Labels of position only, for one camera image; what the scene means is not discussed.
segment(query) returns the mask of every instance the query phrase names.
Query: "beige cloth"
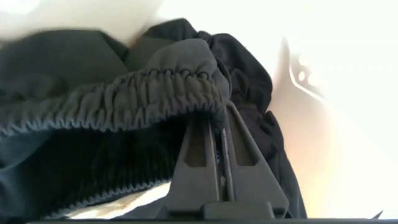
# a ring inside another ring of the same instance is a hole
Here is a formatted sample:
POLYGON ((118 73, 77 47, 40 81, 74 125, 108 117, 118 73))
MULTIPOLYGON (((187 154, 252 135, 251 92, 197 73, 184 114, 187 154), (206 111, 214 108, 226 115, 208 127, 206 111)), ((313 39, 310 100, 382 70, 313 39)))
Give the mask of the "beige cloth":
POLYGON ((170 189, 170 182, 153 187, 149 190, 131 194, 113 202, 81 208, 71 212, 67 217, 71 219, 102 218, 111 219, 124 215, 137 207, 147 205, 167 195, 170 189))

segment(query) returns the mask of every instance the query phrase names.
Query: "black fabric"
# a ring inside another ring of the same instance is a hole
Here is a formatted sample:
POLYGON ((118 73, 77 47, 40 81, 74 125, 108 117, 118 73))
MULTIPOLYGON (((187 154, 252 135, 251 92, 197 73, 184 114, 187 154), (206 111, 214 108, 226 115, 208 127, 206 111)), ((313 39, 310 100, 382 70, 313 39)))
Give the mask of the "black fabric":
POLYGON ((207 41, 214 56, 225 65, 231 76, 231 101, 289 200, 288 216, 306 218, 300 187, 284 150, 282 131, 272 112, 266 113, 271 101, 271 78, 253 55, 231 35, 197 32, 185 19, 151 27, 143 37, 176 42, 192 38, 207 41))
POLYGON ((57 218, 169 181, 186 116, 222 127, 230 86, 207 43, 152 53, 127 73, 127 48, 81 30, 0 52, 1 221, 57 218))

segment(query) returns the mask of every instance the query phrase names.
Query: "white surface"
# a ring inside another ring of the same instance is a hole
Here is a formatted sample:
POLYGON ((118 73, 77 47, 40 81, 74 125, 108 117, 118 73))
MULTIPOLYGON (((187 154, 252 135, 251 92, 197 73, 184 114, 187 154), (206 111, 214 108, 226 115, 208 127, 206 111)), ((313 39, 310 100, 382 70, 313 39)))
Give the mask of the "white surface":
POLYGON ((305 108, 295 110, 301 114, 292 116, 284 113, 292 105, 283 105, 283 98, 273 101, 308 215, 369 218, 396 207, 395 1, 166 0, 157 10, 161 4, 42 0, 25 14, 0 12, 0 40, 79 27, 101 29, 130 43, 143 27, 186 17, 197 30, 234 35, 268 70, 277 88, 280 76, 287 75, 278 67, 281 38, 287 34, 292 50, 305 53, 307 63, 327 80, 321 89, 331 105, 306 102, 308 108, 323 109, 311 117, 305 108), (309 124, 314 128, 304 127, 309 124))

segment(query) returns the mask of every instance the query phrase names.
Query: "black garment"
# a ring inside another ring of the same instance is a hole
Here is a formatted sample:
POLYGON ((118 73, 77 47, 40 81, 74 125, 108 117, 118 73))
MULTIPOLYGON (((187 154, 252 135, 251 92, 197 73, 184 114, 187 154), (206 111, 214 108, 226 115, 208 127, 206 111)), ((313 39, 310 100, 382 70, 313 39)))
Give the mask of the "black garment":
POLYGON ((64 30, 0 52, 0 220, 59 217, 168 181, 186 115, 222 127, 231 87, 205 41, 161 48, 131 73, 127 51, 64 30))
POLYGON ((306 218, 299 184, 284 150, 282 131, 274 115, 270 111, 265 113, 271 101, 271 78, 253 55, 233 36, 197 32, 185 19, 151 27, 143 37, 173 41, 200 38, 207 41, 214 56, 231 75, 231 101, 285 192, 290 203, 290 215, 292 218, 306 218))

